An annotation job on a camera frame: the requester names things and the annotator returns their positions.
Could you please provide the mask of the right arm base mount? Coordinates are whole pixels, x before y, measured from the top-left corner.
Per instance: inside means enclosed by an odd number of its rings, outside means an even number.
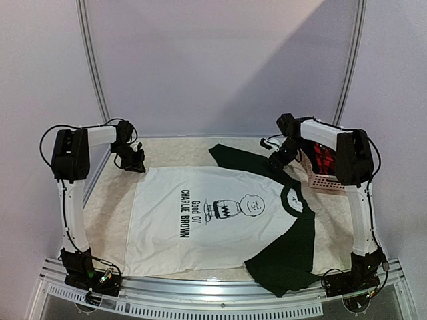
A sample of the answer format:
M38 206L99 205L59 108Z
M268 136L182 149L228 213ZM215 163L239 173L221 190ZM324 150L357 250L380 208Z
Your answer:
M379 287L378 268L383 263L387 263L386 256L379 249L365 256L352 253L349 271L330 269L323 274L321 286L326 292L326 297L335 297Z

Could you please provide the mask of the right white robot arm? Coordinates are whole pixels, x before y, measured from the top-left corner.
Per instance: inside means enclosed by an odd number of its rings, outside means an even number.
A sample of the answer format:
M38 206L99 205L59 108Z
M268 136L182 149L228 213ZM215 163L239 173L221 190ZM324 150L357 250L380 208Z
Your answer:
M345 285L358 291L370 281L371 270L386 261L376 239L372 180L375 176L370 138L362 129L343 129L313 117L279 116L276 124L286 139L268 158L270 165L282 170L307 141L319 143L336 153L334 173L350 204L353 226L352 271Z

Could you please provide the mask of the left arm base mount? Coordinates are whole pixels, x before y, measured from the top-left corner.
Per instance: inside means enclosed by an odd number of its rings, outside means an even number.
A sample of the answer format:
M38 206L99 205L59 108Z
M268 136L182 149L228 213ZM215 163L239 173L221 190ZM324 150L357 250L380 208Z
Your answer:
M91 249L70 252L63 248L59 257L67 272L66 285L102 295L119 296L123 276L117 265L94 257Z

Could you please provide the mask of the white green raglan t-shirt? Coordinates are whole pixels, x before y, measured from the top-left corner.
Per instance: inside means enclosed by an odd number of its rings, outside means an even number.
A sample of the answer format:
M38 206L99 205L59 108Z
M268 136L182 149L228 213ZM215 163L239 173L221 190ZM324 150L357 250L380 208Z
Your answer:
M213 166L151 168L138 182L125 274L243 267L276 297L318 281L300 182L261 155L221 144L209 154Z

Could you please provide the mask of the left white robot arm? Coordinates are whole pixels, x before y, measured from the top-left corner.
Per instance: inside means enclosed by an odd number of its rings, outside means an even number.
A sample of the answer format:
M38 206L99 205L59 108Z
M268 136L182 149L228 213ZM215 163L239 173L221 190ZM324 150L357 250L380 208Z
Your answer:
M133 147L137 133L128 121L114 119L102 125L74 127L55 125L57 129L51 160L47 162L57 181L61 201L61 221L63 228L62 250L89 260L105 263L93 257L87 240L83 218L83 195L85 180L90 172L90 148L109 145L109 150L120 158L117 165L124 171L145 173L145 153L142 144Z

